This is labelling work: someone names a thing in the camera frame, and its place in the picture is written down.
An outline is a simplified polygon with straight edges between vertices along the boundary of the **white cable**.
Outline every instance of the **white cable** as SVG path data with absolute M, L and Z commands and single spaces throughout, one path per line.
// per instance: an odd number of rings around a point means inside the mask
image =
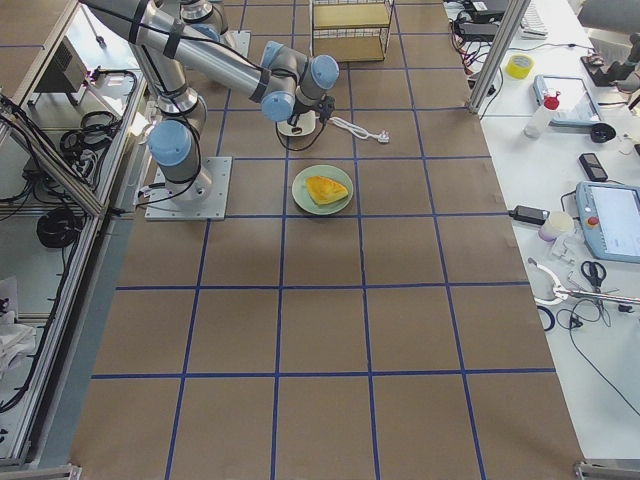
M 336 127 L 343 128 L 351 133 L 356 138 L 360 140 L 366 140 L 368 138 L 375 138 L 379 143 L 389 143 L 390 137 L 389 132 L 386 130 L 382 130 L 380 133 L 370 133 L 365 128 L 362 128 L 353 123 L 347 122 L 346 120 L 340 117 L 331 117 L 329 119 L 330 123 L 333 123 Z

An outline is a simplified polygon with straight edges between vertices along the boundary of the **pliers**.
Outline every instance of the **pliers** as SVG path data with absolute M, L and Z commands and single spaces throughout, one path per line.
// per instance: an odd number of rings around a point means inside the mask
M 540 305 L 557 305 L 560 302 L 564 302 L 569 297 L 578 298 L 578 299 L 589 298 L 591 300 L 596 300 L 596 301 L 602 300 L 602 301 L 609 301 L 609 302 L 622 303 L 622 304 L 640 305 L 640 298 L 637 298 L 637 297 L 620 297 L 618 295 L 608 295 L 606 293 L 587 292 L 586 290 L 570 290 L 566 288 L 564 285 L 562 285 L 562 282 L 560 281 L 558 276 L 555 273 L 553 273 L 553 271 L 550 268 L 545 267 L 544 265 L 540 265 L 531 257 L 529 257 L 527 261 L 534 267 L 538 268 L 539 270 L 542 270 L 544 273 L 549 275 L 551 277 L 551 280 L 553 280 L 552 291 L 556 298 L 554 298 L 553 300 L 545 300 L 543 298 L 534 297 L 534 300 L 536 301 L 536 303 L 539 303 Z

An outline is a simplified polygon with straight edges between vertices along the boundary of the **plastic cup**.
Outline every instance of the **plastic cup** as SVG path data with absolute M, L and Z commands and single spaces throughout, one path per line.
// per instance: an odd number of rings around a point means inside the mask
M 538 230 L 538 236 L 545 242 L 553 242 L 564 233 L 573 232 L 573 218 L 566 212 L 551 212 Z

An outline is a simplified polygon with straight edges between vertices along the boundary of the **screen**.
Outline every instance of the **screen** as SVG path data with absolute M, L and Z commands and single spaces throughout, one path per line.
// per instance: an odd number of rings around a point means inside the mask
M 591 187 L 605 251 L 640 256 L 640 201 L 635 190 Z
M 600 121 L 582 79 L 544 77 L 544 84 L 550 93 L 560 92 L 560 106 L 554 117 L 556 120 Z

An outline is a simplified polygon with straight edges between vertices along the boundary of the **small container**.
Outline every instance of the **small container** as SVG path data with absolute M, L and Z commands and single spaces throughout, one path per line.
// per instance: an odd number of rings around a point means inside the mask
M 545 128 L 549 126 L 549 123 L 553 119 L 553 116 L 560 105 L 558 96 L 560 92 L 556 92 L 555 96 L 551 96 L 548 93 L 544 95 L 544 102 L 536 113 L 533 114 L 527 126 L 524 127 L 524 134 L 529 138 L 538 138 Z
M 553 242 L 560 235 L 573 232 L 574 229 L 571 215 L 565 212 L 551 212 L 538 230 L 538 236 L 545 242 Z

